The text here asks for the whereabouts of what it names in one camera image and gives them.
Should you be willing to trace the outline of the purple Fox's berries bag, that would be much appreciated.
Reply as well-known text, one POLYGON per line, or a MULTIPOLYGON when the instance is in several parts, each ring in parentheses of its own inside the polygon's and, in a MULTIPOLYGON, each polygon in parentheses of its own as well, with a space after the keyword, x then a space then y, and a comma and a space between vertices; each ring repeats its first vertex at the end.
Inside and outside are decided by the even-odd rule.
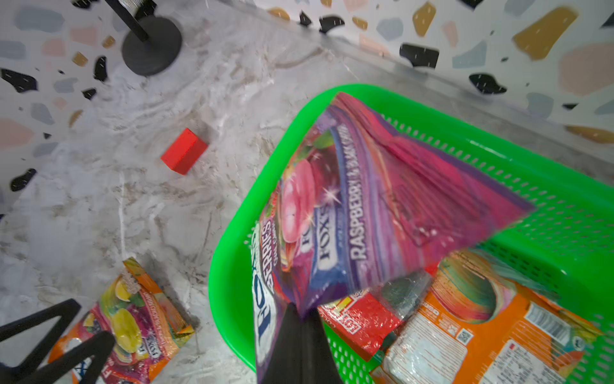
POLYGON ((302 139, 250 241, 261 382, 286 307, 300 316, 436 265, 532 203, 337 94, 302 139))

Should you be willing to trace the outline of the orange Fox's fruits bag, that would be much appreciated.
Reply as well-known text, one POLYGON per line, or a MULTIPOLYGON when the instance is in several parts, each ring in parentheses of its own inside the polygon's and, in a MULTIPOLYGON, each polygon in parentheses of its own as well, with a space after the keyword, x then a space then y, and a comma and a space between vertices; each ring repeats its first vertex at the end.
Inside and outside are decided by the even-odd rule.
POLYGON ((51 350, 52 363, 96 334, 115 337, 98 383, 150 383, 190 340, 191 326, 136 259, 51 350))

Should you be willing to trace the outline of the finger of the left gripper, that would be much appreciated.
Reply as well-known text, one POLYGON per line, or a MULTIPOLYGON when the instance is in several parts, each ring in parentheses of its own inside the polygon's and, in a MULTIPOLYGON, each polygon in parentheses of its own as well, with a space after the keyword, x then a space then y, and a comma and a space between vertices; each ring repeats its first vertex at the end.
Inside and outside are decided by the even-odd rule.
POLYGON ((65 374, 87 359, 90 364, 80 383, 96 383, 107 358, 115 345, 115 337, 108 331, 98 333, 72 348, 43 368, 39 366, 55 344, 49 333, 18 366, 9 368, 9 383, 56 383, 65 374))
POLYGON ((15 320, 1 327, 1 341, 3 342, 53 319, 56 319, 56 323, 47 335, 51 336, 52 341, 56 341, 72 323, 81 308, 81 305, 76 300, 67 299, 45 310, 40 310, 33 315, 15 320))

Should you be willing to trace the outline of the orange candy bag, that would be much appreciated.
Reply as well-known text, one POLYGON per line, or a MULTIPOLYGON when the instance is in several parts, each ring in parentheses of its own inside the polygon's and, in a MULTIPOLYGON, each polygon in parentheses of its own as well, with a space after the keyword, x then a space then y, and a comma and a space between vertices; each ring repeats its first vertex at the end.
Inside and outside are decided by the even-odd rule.
POLYGON ((564 383, 602 334, 521 279, 478 251, 443 259, 374 382, 564 383))

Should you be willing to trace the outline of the red candy bag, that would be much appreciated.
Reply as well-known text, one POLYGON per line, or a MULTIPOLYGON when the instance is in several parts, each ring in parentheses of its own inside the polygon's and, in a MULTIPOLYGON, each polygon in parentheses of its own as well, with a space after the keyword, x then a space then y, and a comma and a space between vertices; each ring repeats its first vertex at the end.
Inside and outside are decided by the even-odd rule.
POLYGON ((354 352, 369 361, 385 348, 390 334, 399 333, 416 313, 436 270, 431 265, 404 278, 358 291, 319 307, 319 314, 354 352))

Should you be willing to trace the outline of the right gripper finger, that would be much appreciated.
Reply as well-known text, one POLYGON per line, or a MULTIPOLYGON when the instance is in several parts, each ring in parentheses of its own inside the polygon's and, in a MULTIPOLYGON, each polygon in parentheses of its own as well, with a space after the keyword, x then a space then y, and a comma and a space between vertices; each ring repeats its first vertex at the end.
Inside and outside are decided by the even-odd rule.
POLYGON ((305 317, 286 307, 262 383, 341 383, 324 325, 317 310, 305 317))

